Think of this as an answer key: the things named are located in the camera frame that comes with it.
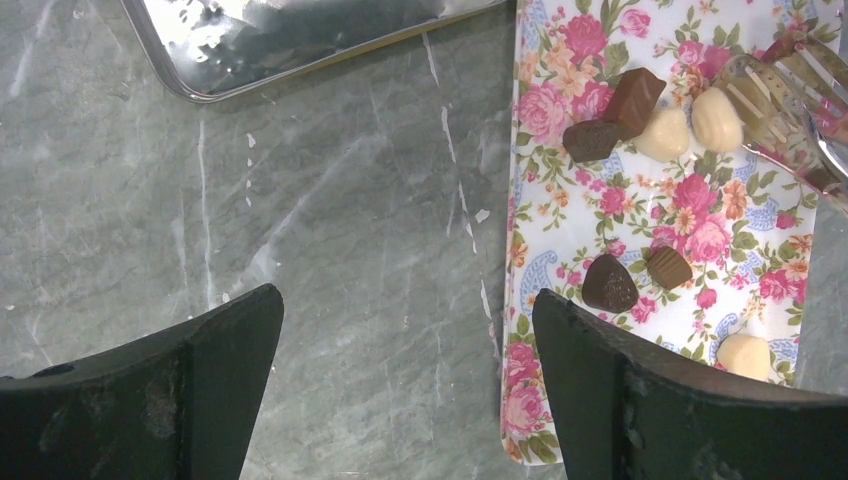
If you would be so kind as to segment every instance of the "paisley pattern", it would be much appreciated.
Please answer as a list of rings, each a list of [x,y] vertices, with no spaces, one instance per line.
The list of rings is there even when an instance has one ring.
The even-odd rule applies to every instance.
[[[540,290],[553,288],[553,284],[548,278],[548,266],[553,265],[556,261],[556,253],[547,251],[534,258],[527,265],[524,277],[521,279],[521,310],[524,313],[530,314],[533,311],[533,301]]]

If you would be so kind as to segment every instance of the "black object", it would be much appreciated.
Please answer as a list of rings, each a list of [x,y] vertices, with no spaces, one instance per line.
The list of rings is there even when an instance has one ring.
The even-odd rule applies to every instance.
[[[0,478],[237,479],[283,322],[259,287],[115,349],[0,380]]]
[[[533,328],[570,480],[847,475],[848,398],[702,365],[549,290]]]

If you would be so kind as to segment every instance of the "baking tray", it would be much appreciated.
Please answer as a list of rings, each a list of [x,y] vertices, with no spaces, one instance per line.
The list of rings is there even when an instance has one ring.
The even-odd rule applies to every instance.
[[[505,0],[122,0],[156,74],[215,102],[479,13]]]
[[[787,29],[834,48],[841,3],[518,2],[501,390],[501,439],[515,461],[560,462],[569,449],[554,432],[530,318],[543,288],[717,368],[727,336],[764,338],[768,381],[792,384],[818,195],[772,163],[741,149],[713,155],[694,138],[668,164],[625,143],[610,158],[579,166],[561,139],[572,123],[600,115],[613,91],[608,81],[628,69],[646,67],[666,80],[661,103],[688,113],[734,54],[759,56]],[[673,291],[656,286],[645,267],[666,245],[695,274]],[[639,288],[629,312],[612,315],[582,301],[586,270],[602,253],[618,257]]]

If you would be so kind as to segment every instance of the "dark chocolate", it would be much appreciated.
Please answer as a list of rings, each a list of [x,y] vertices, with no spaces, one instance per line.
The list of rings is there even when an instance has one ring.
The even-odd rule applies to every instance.
[[[562,146],[575,163],[605,160],[618,143],[618,127],[603,120],[576,123],[562,134]]]
[[[646,68],[624,72],[603,115],[605,121],[618,125],[619,140],[642,134],[664,89],[665,82]]]
[[[648,273],[666,290],[677,288],[692,280],[692,267],[671,247],[662,247],[648,260]]]
[[[627,269],[609,253],[589,265],[582,290],[583,303],[610,313],[626,312],[639,300],[639,290]]]

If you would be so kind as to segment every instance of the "marble countertop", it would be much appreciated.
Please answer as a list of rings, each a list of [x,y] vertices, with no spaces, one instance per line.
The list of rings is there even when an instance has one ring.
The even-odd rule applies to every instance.
[[[201,107],[119,2],[0,2],[0,373],[272,282],[243,478],[565,478],[499,437],[513,29],[504,6]],[[845,226],[820,207],[799,377],[848,394]]]

